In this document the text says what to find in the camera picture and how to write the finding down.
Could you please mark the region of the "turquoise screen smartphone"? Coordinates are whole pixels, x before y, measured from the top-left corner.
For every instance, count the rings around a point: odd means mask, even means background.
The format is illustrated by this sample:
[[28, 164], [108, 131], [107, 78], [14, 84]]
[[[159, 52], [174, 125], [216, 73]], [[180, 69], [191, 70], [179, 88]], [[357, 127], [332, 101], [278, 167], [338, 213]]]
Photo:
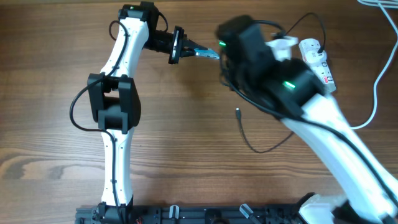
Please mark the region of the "turquoise screen smartphone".
[[197, 57], [211, 58], [219, 60], [220, 56], [213, 49], [195, 49], [195, 55]]

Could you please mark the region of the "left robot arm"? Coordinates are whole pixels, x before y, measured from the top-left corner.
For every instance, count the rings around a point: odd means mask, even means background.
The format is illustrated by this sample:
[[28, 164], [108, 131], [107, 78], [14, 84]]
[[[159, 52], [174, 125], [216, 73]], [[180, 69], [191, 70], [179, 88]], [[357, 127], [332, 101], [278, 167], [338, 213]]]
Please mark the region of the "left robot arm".
[[130, 180], [131, 142], [141, 118], [141, 102], [134, 74], [143, 49], [162, 52], [170, 64], [184, 57], [218, 59], [212, 49], [190, 40], [184, 29], [158, 30], [162, 13], [152, 2], [125, 4], [118, 12], [119, 33], [111, 56], [99, 74], [88, 77], [93, 120], [105, 150], [105, 183], [100, 203], [91, 215], [81, 210], [77, 223], [132, 223], [133, 190]]

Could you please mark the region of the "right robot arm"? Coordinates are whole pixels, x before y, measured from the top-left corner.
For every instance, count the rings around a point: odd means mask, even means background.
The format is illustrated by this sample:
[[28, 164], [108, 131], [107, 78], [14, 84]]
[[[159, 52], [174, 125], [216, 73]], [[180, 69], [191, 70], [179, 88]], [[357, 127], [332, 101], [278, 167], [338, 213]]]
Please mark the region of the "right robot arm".
[[350, 128], [336, 100], [306, 62], [291, 55], [297, 39], [280, 31], [266, 41], [262, 22], [234, 17], [218, 26], [221, 71], [229, 87], [299, 136], [343, 189], [308, 196], [306, 223], [395, 223], [397, 179]]

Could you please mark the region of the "white USB charger plug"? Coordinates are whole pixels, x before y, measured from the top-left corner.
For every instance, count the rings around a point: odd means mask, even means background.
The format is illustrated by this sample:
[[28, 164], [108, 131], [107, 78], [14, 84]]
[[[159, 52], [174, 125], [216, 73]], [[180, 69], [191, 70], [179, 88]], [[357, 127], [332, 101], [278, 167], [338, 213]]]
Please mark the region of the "white USB charger plug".
[[326, 59], [327, 54], [325, 51], [308, 50], [303, 53], [303, 60], [310, 67], [322, 65], [323, 62], [326, 62]]

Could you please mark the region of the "white power strip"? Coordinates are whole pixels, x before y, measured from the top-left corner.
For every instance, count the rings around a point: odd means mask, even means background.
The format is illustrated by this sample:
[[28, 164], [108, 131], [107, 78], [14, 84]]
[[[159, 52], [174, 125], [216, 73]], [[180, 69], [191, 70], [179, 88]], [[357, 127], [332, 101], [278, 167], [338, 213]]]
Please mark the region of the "white power strip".
[[[321, 45], [320, 45], [319, 41], [316, 39], [301, 40], [298, 46], [300, 49], [300, 53], [302, 54], [302, 58], [303, 58], [303, 53], [305, 51], [308, 51], [308, 50], [318, 50], [319, 51], [321, 49]], [[334, 79], [331, 75], [331, 71], [327, 64], [327, 61], [323, 62], [322, 65], [313, 66], [310, 68], [314, 71], [314, 73], [317, 75], [317, 77], [322, 81], [322, 83], [325, 85], [325, 87], [329, 93], [333, 93], [334, 91], [336, 91], [336, 85], [335, 85]]]

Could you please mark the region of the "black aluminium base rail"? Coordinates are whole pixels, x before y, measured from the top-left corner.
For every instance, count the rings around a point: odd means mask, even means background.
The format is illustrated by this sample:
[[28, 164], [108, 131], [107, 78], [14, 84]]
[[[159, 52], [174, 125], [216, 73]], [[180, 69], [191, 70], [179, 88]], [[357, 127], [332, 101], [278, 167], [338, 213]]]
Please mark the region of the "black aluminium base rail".
[[142, 224], [212, 224], [212, 223], [304, 223], [293, 204], [238, 207], [182, 207], [172, 205], [121, 207], [124, 223]]

